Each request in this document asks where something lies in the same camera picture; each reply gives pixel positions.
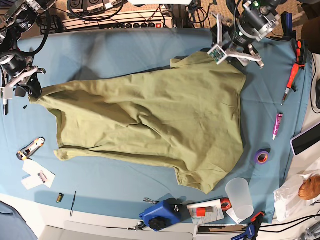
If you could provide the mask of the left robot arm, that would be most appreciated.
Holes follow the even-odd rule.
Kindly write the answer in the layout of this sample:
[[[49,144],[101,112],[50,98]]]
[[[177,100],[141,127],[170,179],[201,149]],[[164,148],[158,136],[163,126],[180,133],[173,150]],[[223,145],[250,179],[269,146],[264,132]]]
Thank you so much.
[[[262,57],[253,43],[263,40],[279,25],[281,16],[277,7],[281,4],[280,0],[228,0],[233,18],[215,11],[210,13],[216,25],[210,29],[213,41],[207,54],[217,65],[236,59],[244,67],[255,62],[262,69]]]

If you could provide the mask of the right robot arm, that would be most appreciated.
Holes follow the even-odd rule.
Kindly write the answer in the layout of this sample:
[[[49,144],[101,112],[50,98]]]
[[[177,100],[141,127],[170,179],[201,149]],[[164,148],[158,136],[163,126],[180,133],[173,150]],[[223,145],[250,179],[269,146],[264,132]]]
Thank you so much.
[[[14,95],[41,96],[38,75],[46,70],[33,65],[33,61],[48,39],[52,25],[49,9],[55,3],[55,0],[18,0],[0,17],[0,98],[4,102]],[[32,52],[20,50],[18,40],[22,33],[31,29],[42,15],[46,17],[47,29],[40,46]]]

